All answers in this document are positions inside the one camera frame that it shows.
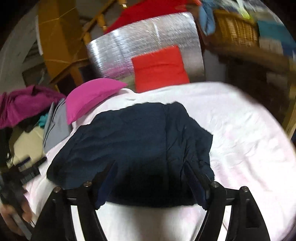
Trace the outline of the teal garment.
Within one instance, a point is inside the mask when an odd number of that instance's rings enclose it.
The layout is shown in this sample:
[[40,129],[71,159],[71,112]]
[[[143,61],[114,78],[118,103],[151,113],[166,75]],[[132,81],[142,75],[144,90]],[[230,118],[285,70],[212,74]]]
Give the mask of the teal garment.
[[46,114],[40,116],[40,118],[39,118],[39,120],[38,120],[38,122],[37,122],[37,125],[38,125],[40,128],[42,128],[42,129],[45,128],[45,125],[46,125],[46,122],[47,122],[47,119],[48,119],[48,115],[49,115],[49,114],[46,113]]

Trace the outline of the wicker basket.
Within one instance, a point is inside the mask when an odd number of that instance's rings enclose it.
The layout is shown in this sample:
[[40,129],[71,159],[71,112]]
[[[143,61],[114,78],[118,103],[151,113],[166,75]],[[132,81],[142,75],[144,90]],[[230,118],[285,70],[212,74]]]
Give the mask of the wicker basket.
[[257,24],[254,20],[222,9],[213,11],[215,32],[207,38],[214,46],[258,46]]

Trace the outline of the wooden ladder rail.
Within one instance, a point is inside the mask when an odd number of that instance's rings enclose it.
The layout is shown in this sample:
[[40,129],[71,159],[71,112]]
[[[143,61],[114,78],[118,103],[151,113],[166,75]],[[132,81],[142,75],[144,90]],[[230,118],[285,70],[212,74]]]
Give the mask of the wooden ladder rail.
[[89,21],[87,22],[82,30],[82,35],[80,37],[80,40],[83,41],[85,45],[89,44],[92,41],[91,37],[91,31],[95,27],[95,25],[98,25],[103,33],[107,30],[107,23],[104,17],[104,14],[117,2],[123,9],[128,8],[127,1],[122,0],[108,0],[97,12],[97,14]]

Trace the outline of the blue cloth on basket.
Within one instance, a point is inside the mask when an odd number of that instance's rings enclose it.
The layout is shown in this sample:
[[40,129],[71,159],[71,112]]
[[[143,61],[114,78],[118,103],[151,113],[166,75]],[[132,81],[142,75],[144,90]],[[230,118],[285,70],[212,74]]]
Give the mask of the blue cloth on basket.
[[213,9],[208,4],[203,4],[199,10],[199,24],[205,36],[215,33],[216,24]]

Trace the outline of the white textured bed sheet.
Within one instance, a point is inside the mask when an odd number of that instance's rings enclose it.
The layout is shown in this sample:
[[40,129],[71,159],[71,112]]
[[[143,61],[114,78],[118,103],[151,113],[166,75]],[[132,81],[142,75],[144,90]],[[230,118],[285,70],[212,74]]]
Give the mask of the white textured bed sheet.
[[[210,164],[226,188],[247,186],[271,240],[286,240],[295,222],[295,148],[270,112],[247,94],[222,82],[199,82],[144,93],[124,88],[96,106],[73,127],[108,110],[144,102],[179,102],[213,135]],[[198,205],[145,209],[112,203],[97,211],[108,240],[193,240],[205,211]]]

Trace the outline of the purple crumpled garment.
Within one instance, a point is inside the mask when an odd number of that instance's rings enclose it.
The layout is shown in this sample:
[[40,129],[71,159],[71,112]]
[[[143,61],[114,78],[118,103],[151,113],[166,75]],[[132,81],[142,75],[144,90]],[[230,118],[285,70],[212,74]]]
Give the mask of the purple crumpled garment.
[[21,121],[36,116],[66,96],[48,87],[30,85],[1,94],[1,129],[13,128]]

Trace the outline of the navy blue jacket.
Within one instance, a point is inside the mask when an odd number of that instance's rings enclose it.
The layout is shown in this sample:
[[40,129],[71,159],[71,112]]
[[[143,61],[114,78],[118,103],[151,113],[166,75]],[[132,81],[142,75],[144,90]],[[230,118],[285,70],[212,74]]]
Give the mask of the navy blue jacket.
[[90,124],[80,126],[56,154],[47,178],[65,189],[77,188],[114,162],[118,171],[109,202],[206,207],[202,186],[188,179],[184,168],[190,165],[213,180],[212,140],[178,102],[136,104],[100,113]]

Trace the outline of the cream mattress edge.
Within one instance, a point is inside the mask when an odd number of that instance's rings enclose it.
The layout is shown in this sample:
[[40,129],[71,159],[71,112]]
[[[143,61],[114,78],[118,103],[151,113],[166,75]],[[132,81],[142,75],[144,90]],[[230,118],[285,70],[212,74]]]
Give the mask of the cream mattress edge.
[[43,133],[44,130],[39,126],[34,127],[29,133],[26,133],[18,126],[13,128],[9,141],[11,163],[16,165],[30,157],[31,160],[26,162],[24,166],[24,168],[29,168],[36,161],[39,161],[44,156]]

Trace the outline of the grey folded garment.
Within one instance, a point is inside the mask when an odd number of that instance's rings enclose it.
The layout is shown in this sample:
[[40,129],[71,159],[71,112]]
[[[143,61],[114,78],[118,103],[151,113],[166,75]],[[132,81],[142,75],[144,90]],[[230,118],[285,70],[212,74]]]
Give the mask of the grey folded garment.
[[58,103],[52,102],[44,127],[44,153],[62,142],[71,132],[72,126],[67,124],[66,100],[62,98]]

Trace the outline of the red cushion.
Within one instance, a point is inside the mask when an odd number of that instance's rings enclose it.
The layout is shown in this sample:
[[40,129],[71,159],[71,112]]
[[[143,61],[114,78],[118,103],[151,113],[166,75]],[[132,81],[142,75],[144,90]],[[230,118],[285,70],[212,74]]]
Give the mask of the red cushion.
[[138,93],[190,82],[178,46],[133,57],[132,64]]

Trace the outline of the magenta pillow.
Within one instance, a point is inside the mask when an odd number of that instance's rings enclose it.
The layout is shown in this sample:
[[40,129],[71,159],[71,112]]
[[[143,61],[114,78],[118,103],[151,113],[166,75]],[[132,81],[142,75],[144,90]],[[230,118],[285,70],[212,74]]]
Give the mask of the magenta pillow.
[[118,93],[126,86],[126,83],[118,80],[98,78],[76,87],[66,98],[67,124],[72,124],[97,104]]

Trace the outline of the red cloth on rail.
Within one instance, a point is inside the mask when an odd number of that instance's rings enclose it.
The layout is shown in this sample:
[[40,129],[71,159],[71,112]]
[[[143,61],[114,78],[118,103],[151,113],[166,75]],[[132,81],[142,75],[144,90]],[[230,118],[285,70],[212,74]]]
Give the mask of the red cloth on rail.
[[124,9],[105,34],[134,22],[195,10],[201,5],[202,1],[139,1]]

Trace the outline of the silver foil mat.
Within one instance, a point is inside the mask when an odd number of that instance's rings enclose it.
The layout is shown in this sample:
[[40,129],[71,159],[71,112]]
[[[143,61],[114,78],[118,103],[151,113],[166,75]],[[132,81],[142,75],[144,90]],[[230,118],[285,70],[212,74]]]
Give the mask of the silver foil mat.
[[198,30],[189,12],[138,21],[113,30],[87,44],[95,72],[103,78],[127,83],[135,90],[132,58],[177,45],[190,82],[205,80]]

